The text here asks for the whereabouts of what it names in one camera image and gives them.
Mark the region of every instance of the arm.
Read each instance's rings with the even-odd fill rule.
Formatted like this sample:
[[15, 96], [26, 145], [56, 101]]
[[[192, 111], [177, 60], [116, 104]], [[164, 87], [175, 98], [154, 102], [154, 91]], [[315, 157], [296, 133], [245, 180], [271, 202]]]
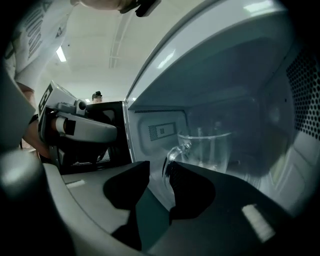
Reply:
[[98, 10], [122, 10], [132, 1], [134, 0], [71, 0], [71, 4], [82, 4]]

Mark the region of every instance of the person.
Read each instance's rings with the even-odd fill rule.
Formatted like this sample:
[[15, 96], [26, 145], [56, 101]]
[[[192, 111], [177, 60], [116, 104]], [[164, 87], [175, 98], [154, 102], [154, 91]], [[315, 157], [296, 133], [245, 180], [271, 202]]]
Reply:
[[[62, 45], [67, 22], [74, 6], [84, 5], [98, 10], [137, 7], [136, 0], [39, 0], [17, 25], [3, 56], [4, 66], [31, 105], [36, 107], [35, 89], [40, 75]], [[49, 149], [39, 138], [38, 120], [32, 120], [23, 139], [40, 155], [50, 158]]]
[[92, 94], [92, 101], [93, 104], [102, 103], [102, 95], [100, 91], [96, 91], [94, 94]]

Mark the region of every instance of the white ceiling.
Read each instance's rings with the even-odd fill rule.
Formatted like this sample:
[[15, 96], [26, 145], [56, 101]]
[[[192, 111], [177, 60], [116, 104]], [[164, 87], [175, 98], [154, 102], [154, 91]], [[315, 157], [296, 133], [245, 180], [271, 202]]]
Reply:
[[162, 0], [148, 17], [134, 11], [101, 11], [78, 5], [70, 15], [62, 49], [55, 54], [35, 91], [39, 102], [50, 80], [79, 99], [101, 91], [104, 102], [122, 101], [148, 55], [164, 35], [204, 0]]

